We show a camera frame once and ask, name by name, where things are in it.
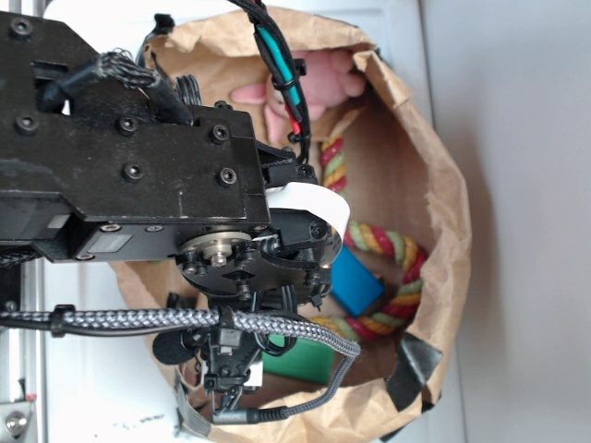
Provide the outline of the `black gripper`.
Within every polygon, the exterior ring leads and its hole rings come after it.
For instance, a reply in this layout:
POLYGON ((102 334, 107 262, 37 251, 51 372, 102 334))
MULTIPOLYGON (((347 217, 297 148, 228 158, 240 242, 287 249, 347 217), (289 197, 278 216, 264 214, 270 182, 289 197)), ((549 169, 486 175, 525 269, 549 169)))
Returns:
POLYGON ((259 386, 265 353, 281 356, 298 339, 324 342, 320 327, 297 313, 320 306, 332 287, 330 266, 344 240, 344 198, 321 186, 314 168, 289 150, 257 145, 268 223, 252 233, 222 232, 187 241, 176 265, 208 298, 213 323, 175 334, 180 361, 201 361, 215 415, 295 415, 326 403, 340 387, 338 370, 327 393, 296 407, 243 408, 259 386))

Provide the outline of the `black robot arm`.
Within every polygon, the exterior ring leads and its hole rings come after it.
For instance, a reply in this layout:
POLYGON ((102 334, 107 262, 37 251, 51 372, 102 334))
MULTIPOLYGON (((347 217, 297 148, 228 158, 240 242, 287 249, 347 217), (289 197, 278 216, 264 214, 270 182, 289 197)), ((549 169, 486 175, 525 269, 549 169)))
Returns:
POLYGON ((125 53, 95 52, 66 24, 1 16, 1 262, 171 258, 210 307, 6 309, 3 328, 56 337, 155 333, 155 356, 205 363, 216 423, 283 420, 321 406, 357 356, 296 313, 321 303, 347 203, 300 155, 255 138, 248 114, 203 106, 192 77, 169 82, 125 53), (270 336, 344 356, 327 391, 295 407, 243 409, 270 336))

